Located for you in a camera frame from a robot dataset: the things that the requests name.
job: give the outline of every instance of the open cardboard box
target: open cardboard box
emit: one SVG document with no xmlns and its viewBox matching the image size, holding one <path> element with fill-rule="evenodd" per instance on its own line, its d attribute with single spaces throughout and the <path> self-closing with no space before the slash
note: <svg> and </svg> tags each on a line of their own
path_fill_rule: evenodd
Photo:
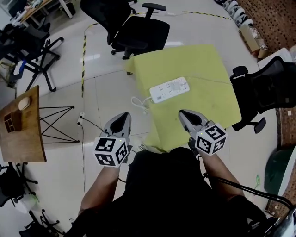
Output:
<svg viewBox="0 0 296 237">
<path fill-rule="evenodd" d="M 265 46 L 263 38 L 259 35 L 258 31 L 249 25 L 240 27 L 240 35 L 248 46 L 252 55 L 257 58 L 263 59 L 269 55 L 269 51 Z"/>
</svg>

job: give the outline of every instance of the white tiled floor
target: white tiled floor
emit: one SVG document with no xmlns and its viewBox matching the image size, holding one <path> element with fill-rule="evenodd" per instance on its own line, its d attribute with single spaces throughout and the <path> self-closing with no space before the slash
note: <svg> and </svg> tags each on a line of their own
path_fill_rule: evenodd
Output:
<svg viewBox="0 0 296 237">
<path fill-rule="evenodd" d="M 170 24 L 170 33 L 166 47 L 176 47 L 190 44 L 213 44 L 219 51 L 223 63 L 231 75 L 232 69 L 245 65 L 250 72 L 258 70 L 256 60 L 250 55 L 244 45 L 234 22 L 213 16 L 199 14 L 181 14 L 182 11 L 199 11 L 229 17 L 228 14 L 213 0 L 159 0 L 159 4 L 167 6 L 167 12 L 177 16 L 153 15 L 153 18 L 166 21 Z M 133 5 L 138 12 L 143 12 L 141 2 Z M 86 45 L 86 81 L 85 96 L 81 98 L 81 71 L 82 71 L 82 45 L 84 30 L 95 21 L 86 16 L 76 3 L 74 18 L 69 20 L 60 16 L 52 24 L 51 39 L 60 36 L 65 38 L 63 44 L 55 49 L 62 57 L 51 68 L 49 75 L 58 90 L 49 93 L 44 76 L 37 79 L 35 85 L 40 85 L 40 106 L 75 106 L 55 123 L 57 129 L 82 140 L 82 130 L 76 125 L 81 111 L 86 113 L 86 118 L 103 127 L 113 116 L 121 112 L 129 112 L 132 116 L 131 144 L 135 136 L 144 137 L 150 131 L 150 117 L 144 115 L 142 110 L 130 103 L 132 96 L 140 97 L 133 76 L 127 76 L 123 71 L 124 61 L 122 53 L 112 56 L 111 47 L 107 45 L 106 30 L 97 25 L 87 30 Z M 18 81 L 18 94 L 22 94 L 31 80 L 27 71 Z M 58 110 L 42 110 L 41 117 L 57 112 Z M 47 118 L 52 122 L 58 115 Z M 257 116 L 259 121 L 266 117 L 266 127 L 260 134 L 255 135 L 253 128 L 245 127 L 241 131 L 228 128 L 226 147 L 219 152 L 220 157 L 227 167 L 233 172 L 241 184 L 254 187 L 256 175 L 260 176 L 260 190 L 263 190 L 264 170 L 266 161 L 277 145 L 276 115 L 274 110 L 267 111 Z M 102 169 L 93 158 L 91 147 L 100 130 L 87 121 L 83 122 L 85 141 L 85 176 L 86 189 L 92 185 Z M 47 135 L 67 137 L 49 129 Z M 77 144 L 47 144 L 45 145 L 47 162 L 30 163 L 28 173 L 33 179 L 38 180 L 38 185 L 33 185 L 40 200 L 34 208 L 37 216 L 40 209 L 44 208 L 50 219 L 60 220 L 59 226 L 67 231 L 70 228 L 70 218 L 76 218 L 83 192 L 82 171 L 82 146 Z M 125 180 L 128 166 L 121 167 L 120 178 Z M 124 184 L 119 182 L 115 198 L 124 191 Z M 264 208 L 267 201 L 263 198 L 246 196 Z M 0 211 L 0 236 L 17 236 L 30 218 L 17 213 L 11 203 L 7 203 Z M 9 223 L 15 220 L 17 225 Z"/>
</svg>

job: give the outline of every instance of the desk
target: desk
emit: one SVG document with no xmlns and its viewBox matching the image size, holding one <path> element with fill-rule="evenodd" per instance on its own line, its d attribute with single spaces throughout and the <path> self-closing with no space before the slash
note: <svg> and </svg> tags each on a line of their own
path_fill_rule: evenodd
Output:
<svg viewBox="0 0 296 237">
<path fill-rule="evenodd" d="M 189 141 L 178 113 L 189 109 L 202 113 L 224 128 L 241 120 L 236 96 L 213 45 L 193 45 L 168 48 L 141 54 L 127 61 L 126 71 L 136 75 L 138 89 L 144 98 L 149 89 L 184 76 L 190 91 L 161 103 L 150 102 L 151 132 L 145 144 L 171 150 Z"/>
<path fill-rule="evenodd" d="M 52 2 L 53 0 L 43 0 L 43 2 L 38 5 L 36 8 L 30 9 L 29 11 L 27 11 L 27 13 L 22 17 L 21 19 L 21 23 L 25 23 L 25 21 L 32 17 L 33 21 L 39 25 L 39 23 L 35 20 L 35 18 L 33 17 L 33 14 L 36 13 L 37 11 L 39 11 L 41 8 L 43 8 L 44 6 L 46 6 L 47 4 L 49 4 L 50 2 Z M 69 11 L 66 3 L 64 2 L 64 0 L 59 0 L 60 4 L 62 5 L 62 7 L 65 9 L 65 12 L 67 13 L 67 15 L 72 18 L 73 15 L 71 14 L 71 12 Z"/>
<path fill-rule="evenodd" d="M 22 131 L 8 133 L 4 116 L 18 110 L 19 102 L 31 98 L 31 104 L 21 114 Z M 39 120 L 39 86 L 25 92 L 0 111 L 0 146 L 5 162 L 46 161 Z"/>
</svg>

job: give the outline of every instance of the shoe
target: shoe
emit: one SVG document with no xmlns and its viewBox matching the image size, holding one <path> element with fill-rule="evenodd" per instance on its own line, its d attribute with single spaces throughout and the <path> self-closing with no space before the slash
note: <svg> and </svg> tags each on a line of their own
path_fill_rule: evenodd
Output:
<svg viewBox="0 0 296 237">
<path fill-rule="evenodd" d="M 141 137 L 136 137 L 134 139 L 134 145 L 138 149 L 138 152 L 143 150 L 148 150 Z"/>
</svg>

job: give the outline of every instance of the green table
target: green table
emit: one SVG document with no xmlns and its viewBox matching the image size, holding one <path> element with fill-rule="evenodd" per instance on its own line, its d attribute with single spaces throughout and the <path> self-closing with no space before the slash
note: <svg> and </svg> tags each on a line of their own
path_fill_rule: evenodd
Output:
<svg viewBox="0 0 296 237">
<path fill-rule="evenodd" d="M 136 75 L 143 97 L 149 89 L 164 82 L 185 77 L 190 91 L 154 104 L 149 102 L 152 126 L 145 144 L 171 150 L 186 144 L 189 134 L 182 127 L 178 112 L 189 109 L 227 128 L 241 120 L 232 84 L 213 45 L 182 46 L 132 57 L 126 71 Z"/>
</svg>

